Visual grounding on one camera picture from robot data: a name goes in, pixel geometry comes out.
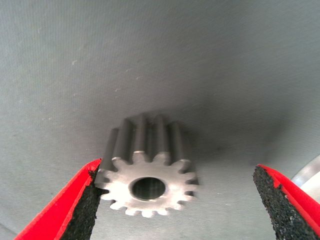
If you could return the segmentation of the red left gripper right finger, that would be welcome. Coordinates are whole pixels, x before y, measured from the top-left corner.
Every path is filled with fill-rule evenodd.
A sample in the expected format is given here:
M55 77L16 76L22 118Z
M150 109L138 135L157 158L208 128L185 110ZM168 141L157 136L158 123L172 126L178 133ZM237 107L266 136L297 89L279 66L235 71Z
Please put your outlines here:
M320 204L281 172L259 164L253 182L277 240L318 240Z

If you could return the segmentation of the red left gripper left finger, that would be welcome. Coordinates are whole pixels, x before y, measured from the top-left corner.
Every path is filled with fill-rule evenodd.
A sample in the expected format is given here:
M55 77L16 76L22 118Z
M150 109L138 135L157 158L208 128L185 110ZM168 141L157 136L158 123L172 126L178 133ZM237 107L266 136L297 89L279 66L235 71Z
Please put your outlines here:
M72 220L85 189L94 181L93 173L102 159L85 164L15 237L16 240L59 240Z

